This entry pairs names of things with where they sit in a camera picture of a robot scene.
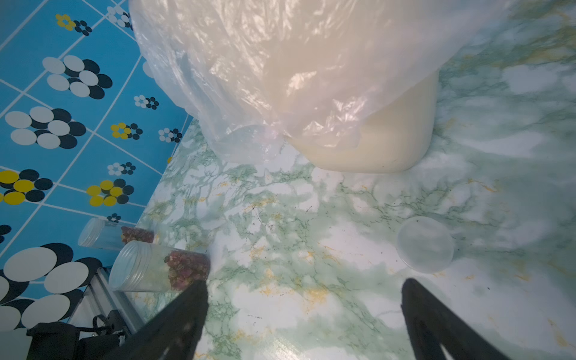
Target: blue tiled wall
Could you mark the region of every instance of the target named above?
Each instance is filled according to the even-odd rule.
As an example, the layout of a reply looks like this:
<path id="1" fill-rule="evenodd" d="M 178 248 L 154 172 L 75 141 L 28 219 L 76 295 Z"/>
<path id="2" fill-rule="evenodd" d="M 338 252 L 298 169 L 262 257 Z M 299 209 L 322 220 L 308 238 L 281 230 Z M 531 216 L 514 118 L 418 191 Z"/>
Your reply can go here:
<path id="1" fill-rule="evenodd" d="M 77 245 L 84 224 L 135 224 L 191 118 L 151 77 L 127 2 L 19 0 L 2 10 L 0 269 L 50 243 L 70 247 L 68 262 L 110 266 L 116 253 Z M 3 296 L 13 285 L 5 272 L 0 303 L 51 295 L 42 276 Z"/>

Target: yellow flower pattern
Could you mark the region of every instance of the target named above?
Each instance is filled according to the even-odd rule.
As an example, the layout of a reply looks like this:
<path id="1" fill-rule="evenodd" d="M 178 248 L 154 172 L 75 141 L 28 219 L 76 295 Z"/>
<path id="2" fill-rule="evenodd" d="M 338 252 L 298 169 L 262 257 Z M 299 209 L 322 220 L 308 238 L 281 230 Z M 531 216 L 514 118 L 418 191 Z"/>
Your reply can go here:
<path id="1" fill-rule="evenodd" d="M 66 14 L 64 14 L 64 16 L 56 14 L 56 20 L 58 20 L 56 23 L 58 24 L 59 27 L 64 28 L 68 31 L 72 31 L 76 26 L 74 21 L 72 21 L 72 19 L 70 18 L 70 16 Z"/>

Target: green marble countertop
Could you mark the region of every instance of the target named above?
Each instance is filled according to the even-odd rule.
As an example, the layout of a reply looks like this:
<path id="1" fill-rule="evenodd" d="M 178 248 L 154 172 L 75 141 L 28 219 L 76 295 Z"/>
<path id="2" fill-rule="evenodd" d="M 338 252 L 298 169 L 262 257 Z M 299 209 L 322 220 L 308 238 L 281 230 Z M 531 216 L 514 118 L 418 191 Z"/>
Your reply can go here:
<path id="1" fill-rule="evenodd" d="M 414 277 L 513 359 L 576 356 L 576 6 L 529 1 L 441 70 L 430 150 L 390 175 L 315 168 L 291 146 L 219 160 L 192 123 L 140 225 L 207 251 L 197 359 L 413 359 Z M 407 268 L 407 218 L 444 223 L 453 263 Z M 133 293 L 153 317 L 176 294 Z"/>

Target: white circle pattern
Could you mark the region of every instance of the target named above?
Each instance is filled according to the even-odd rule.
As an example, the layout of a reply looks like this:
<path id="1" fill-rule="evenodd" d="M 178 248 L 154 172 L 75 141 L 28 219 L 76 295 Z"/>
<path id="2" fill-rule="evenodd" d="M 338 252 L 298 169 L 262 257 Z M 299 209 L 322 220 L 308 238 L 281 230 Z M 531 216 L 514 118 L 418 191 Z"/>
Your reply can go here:
<path id="1" fill-rule="evenodd" d="M 80 81 L 75 81 L 72 84 L 70 84 L 70 91 L 72 91 L 72 94 L 78 97 L 87 97 L 88 95 L 90 95 L 90 89 L 88 88 L 88 86 Z"/>
<path id="2" fill-rule="evenodd" d="M 22 313 L 22 325 L 33 328 L 38 323 L 58 321 L 70 308 L 70 300 L 60 294 L 48 295 L 31 303 Z"/>
<path id="3" fill-rule="evenodd" d="M 77 56 L 68 55 L 64 57 L 64 65 L 72 71 L 82 71 L 84 70 L 84 62 Z"/>
<path id="4" fill-rule="evenodd" d="M 62 75 L 52 74 L 48 77 L 47 81 L 48 85 L 54 90 L 65 91 L 70 87 L 70 83 Z"/>
<path id="5" fill-rule="evenodd" d="M 60 139 L 58 136 L 54 134 L 50 134 L 49 132 L 45 132 L 44 134 L 40 134 L 36 140 L 38 145 L 45 149 L 56 149 L 60 146 Z"/>
<path id="6" fill-rule="evenodd" d="M 11 111 L 6 114 L 6 122 L 15 128 L 26 128 L 32 124 L 32 119 L 27 113 L 21 111 Z"/>
<path id="7" fill-rule="evenodd" d="M 62 120 L 54 120 L 48 123 L 48 131 L 61 137 L 70 132 L 70 126 Z"/>
<path id="8" fill-rule="evenodd" d="M 14 330 L 20 323 L 20 311 L 12 306 L 0 306 L 0 331 Z"/>
<path id="9" fill-rule="evenodd" d="M 30 109 L 30 116 L 39 123 L 49 123 L 54 120 L 54 113 L 43 106 Z"/>
<path id="10" fill-rule="evenodd" d="M 98 84 L 98 76 L 96 76 L 96 74 L 91 71 L 83 70 L 80 72 L 80 75 L 78 77 L 83 83 L 85 83 L 88 86 L 94 86 Z"/>
<path id="11" fill-rule="evenodd" d="M 52 294 L 64 294 L 80 287 L 88 275 L 88 266 L 82 263 L 63 263 L 46 275 L 44 287 Z"/>
<path id="12" fill-rule="evenodd" d="M 36 142 L 36 134 L 29 129 L 16 129 L 10 134 L 10 139 L 18 145 L 32 145 Z"/>
<path id="13" fill-rule="evenodd" d="M 4 265 L 4 276 L 12 281 L 32 281 L 56 265 L 56 253 L 47 248 L 28 248 L 12 255 Z"/>
<path id="14" fill-rule="evenodd" d="M 62 74 L 64 71 L 66 71 L 66 66 L 64 66 L 64 63 L 51 56 L 42 60 L 42 66 L 44 66 L 46 70 L 53 74 Z"/>
<path id="15" fill-rule="evenodd" d="M 8 280 L 6 280 L 6 278 L 0 276 L 0 300 L 4 299 L 4 296 L 6 296 L 9 290 L 10 290 L 10 283 L 8 283 Z"/>

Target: white plastic container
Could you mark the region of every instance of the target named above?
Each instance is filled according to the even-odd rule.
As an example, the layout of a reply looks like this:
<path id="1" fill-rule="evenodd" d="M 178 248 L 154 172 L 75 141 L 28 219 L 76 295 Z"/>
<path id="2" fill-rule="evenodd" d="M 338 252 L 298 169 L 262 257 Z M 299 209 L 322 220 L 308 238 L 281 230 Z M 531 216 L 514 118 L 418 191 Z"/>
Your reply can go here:
<path id="1" fill-rule="evenodd" d="M 120 251 L 108 280 L 116 291 L 182 291 L 206 280 L 210 261 L 204 254 L 130 241 Z"/>
<path id="2" fill-rule="evenodd" d="M 295 138 L 287 140 L 321 169 L 356 173 L 404 171 L 422 159 L 430 146 L 437 88 L 436 71 L 372 114 L 360 126 L 360 143 L 355 149 L 333 150 Z"/>

